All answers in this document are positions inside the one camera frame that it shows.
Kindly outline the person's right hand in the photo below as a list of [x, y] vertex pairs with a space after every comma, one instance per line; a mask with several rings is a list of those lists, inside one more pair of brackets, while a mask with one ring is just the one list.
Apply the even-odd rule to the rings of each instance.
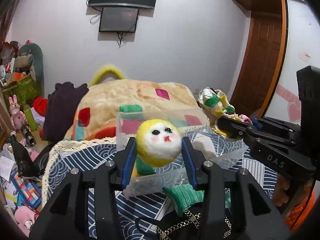
[[[275, 206], [280, 207], [283, 204], [288, 202], [289, 197], [287, 196], [286, 191], [289, 189], [289, 187], [290, 187], [290, 182], [284, 176], [277, 175], [276, 187], [273, 192], [273, 203]], [[304, 191], [297, 200], [298, 205], [304, 202], [308, 198], [311, 188], [312, 188], [312, 181], [309, 180], [304, 185]]]

